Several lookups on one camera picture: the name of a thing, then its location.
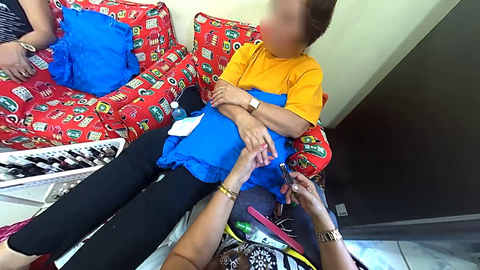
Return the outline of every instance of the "black pants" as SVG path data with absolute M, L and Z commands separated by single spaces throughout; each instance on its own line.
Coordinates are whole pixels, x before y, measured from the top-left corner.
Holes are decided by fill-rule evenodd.
M 196 90 L 185 91 L 179 103 L 188 113 L 203 106 Z M 62 270 L 137 268 L 185 212 L 218 186 L 198 180 L 184 167 L 162 170 L 156 165 L 169 129 L 148 131 L 133 141 L 12 235 L 9 247 L 29 256 L 52 254 L 57 259 L 116 213 Z M 152 184 L 161 173 L 165 177 Z

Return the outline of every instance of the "pink nail file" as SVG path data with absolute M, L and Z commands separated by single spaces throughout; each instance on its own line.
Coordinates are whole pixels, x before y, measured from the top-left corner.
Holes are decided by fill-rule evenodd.
M 273 233 L 275 233 L 280 239 L 285 241 L 288 245 L 290 245 L 292 248 L 294 248 L 298 253 L 303 254 L 303 247 L 293 238 L 288 236 L 284 231 L 282 231 L 280 228 L 278 228 L 275 224 L 273 224 L 270 220 L 268 220 L 266 217 L 264 217 L 262 214 L 260 214 L 255 208 L 249 206 L 247 208 L 247 211 L 258 221 L 260 221 L 261 224 L 265 225 L 268 229 L 270 229 Z

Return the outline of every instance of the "woman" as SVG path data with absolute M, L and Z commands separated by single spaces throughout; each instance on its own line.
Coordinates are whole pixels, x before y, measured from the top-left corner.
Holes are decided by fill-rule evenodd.
M 48 48 L 56 39 L 48 2 L 0 0 L 0 18 L 0 68 L 9 79 L 26 82 L 35 75 L 27 54 Z
M 273 0 L 270 3 L 273 16 L 262 22 L 266 26 L 262 28 L 265 45 L 239 49 L 216 85 L 213 105 L 237 125 L 247 150 L 268 144 L 268 150 L 255 152 L 257 161 L 263 165 L 272 158 L 267 156 L 268 152 L 273 157 L 277 155 L 267 128 L 283 136 L 297 137 L 318 120 L 322 72 L 302 51 L 325 32 L 335 2 Z M 275 71 L 272 65 L 281 68 L 283 77 L 272 72 Z M 248 85 L 265 92 L 286 93 L 287 106 L 255 103 L 239 89 Z M 188 113 L 204 106 L 196 89 L 185 89 L 179 103 Z M 200 181 L 185 167 L 169 170 L 157 166 L 170 128 L 151 130 L 140 136 L 116 159 L 1 243 L 0 270 L 20 269 L 43 254 L 58 259 L 112 215 L 115 216 L 62 270 L 136 269 L 158 248 L 185 212 L 219 185 Z M 205 150 L 214 151 L 215 146 Z M 160 174 L 165 176 L 156 182 Z
M 257 154 L 262 152 L 262 148 L 267 148 L 267 144 L 256 146 L 250 152 L 246 148 L 242 151 L 237 163 L 223 182 L 226 188 L 221 187 L 215 192 L 207 207 L 175 245 L 165 260 L 162 270 L 280 269 L 280 265 L 292 270 L 311 269 L 304 262 L 261 244 L 229 243 L 227 247 L 221 245 L 222 248 L 219 248 L 216 253 L 225 224 L 235 203 L 236 197 L 232 196 L 232 193 L 240 191 L 240 187 L 249 179 L 255 168 L 264 166 L 256 159 Z M 295 184 L 291 188 L 288 188 L 287 185 L 282 188 L 282 192 L 286 193 L 288 203 L 299 203 L 303 207 L 311 216 L 317 234 L 338 233 L 325 205 L 320 200 L 314 183 L 298 172 L 291 172 L 290 176 L 294 179 Z M 251 246 L 246 248 L 245 245 L 259 246 L 258 250 L 263 251 L 262 257 L 269 259 L 255 260 L 244 255 L 252 249 Z M 324 270 L 358 269 L 341 237 L 332 241 L 319 241 L 319 246 Z

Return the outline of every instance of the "white plastic basket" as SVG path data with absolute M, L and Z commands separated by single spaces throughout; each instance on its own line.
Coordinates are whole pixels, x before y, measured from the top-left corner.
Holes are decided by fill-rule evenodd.
M 38 149 L 31 149 L 31 150 L 23 150 L 23 151 L 13 151 L 13 152 L 4 152 L 0 153 L 0 157 L 13 157 L 13 158 L 26 158 L 26 157 L 40 157 L 44 159 L 52 158 L 55 154 L 62 154 L 68 156 L 69 154 L 67 151 L 72 150 L 78 152 L 80 149 L 86 148 L 95 148 L 100 150 L 103 147 L 110 147 L 115 146 L 118 148 L 117 157 L 120 152 L 122 152 L 123 148 L 125 147 L 125 139 L 123 138 L 115 138 L 103 141 L 93 141 L 88 143 L 79 143 L 79 144 L 71 144 L 71 145 L 63 145 L 63 146 L 56 146 L 56 147 L 46 147 L 46 148 L 38 148 Z M 94 171 L 100 169 L 103 165 L 89 167 L 89 168 L 81 168 L 76 170 L 64 171 L 64 172 L 55 172 L 49 173 L 44 175 L 37 175 L 32 177 L 25 177 L 15 180 L 8 180 L 0 182 L 0 192 L 7 192 L 7 191 L 14 191 L 18 189 L 24 189 L 44 184 L 53 184 L 59 182 L 65 182 L 70 180 L 83 180 L 87 176 L 91 175 Z

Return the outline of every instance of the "plastic bottle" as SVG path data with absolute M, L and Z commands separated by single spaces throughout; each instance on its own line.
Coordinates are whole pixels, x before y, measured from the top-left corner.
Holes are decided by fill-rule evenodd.
M 172 117 L 175 119 L 175 121 L 182 120 L 183 118 L 187 118 L 187 112 L 185 111 L 184 108 L 179 106 L 179 103 L 176 101 L 173 101 L 170 103 L 170 106 L 172 107 Z
M 256 228 L 254 225 L 252 226 L 248 222 L 240 222 L 237 221 L 235 223 L 235 227 L 239 228 L 242 232 L 244 232 L 247 236 L 247 240 L 256 242 L 259 244 L 263 245 L 269 245 L 271 247 L 280 249 L 280 250 L 286 250 L 288 248 L 288 245 L 285 243 L 282 243 L 266 233 L 262 232 L 260 229 Z

